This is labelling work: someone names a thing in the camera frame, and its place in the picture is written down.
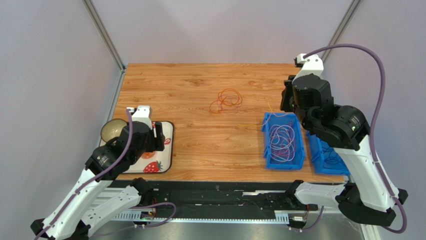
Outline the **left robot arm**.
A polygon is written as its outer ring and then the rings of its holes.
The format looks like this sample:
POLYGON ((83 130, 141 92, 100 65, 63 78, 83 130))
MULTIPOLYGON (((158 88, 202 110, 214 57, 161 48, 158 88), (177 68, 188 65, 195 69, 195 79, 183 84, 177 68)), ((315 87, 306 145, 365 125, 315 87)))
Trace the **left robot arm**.
POLYGON ((163 151, 164 141, 162 122, 151 126, 140 121, 125 123, 119 136, 93 151, 77 183, 57 209, 31 224, 35 239, 87 240, 126 209, 150 206, 154 202, 153 188, 142 177, 107 201, 95 207, 92 204, 143 153, 163 151))

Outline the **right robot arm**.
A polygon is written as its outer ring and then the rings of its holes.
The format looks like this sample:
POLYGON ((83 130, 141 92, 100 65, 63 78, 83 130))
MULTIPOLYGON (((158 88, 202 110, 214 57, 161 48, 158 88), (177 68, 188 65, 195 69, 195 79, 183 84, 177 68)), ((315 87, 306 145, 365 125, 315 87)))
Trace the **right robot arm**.
POLYGON ((353 222, 389 227, 394 206, 408 198, 396 188, 370 149, 370 126, 364 114, 350 105, 334 103, 330 83, 314 74, 290 76, 284 82, 280 109, 294 113, 302 127, 326 142, 340 156, 353 182, 327 185, 295 180, 286 194, 303 205, 340 210, 353 222))

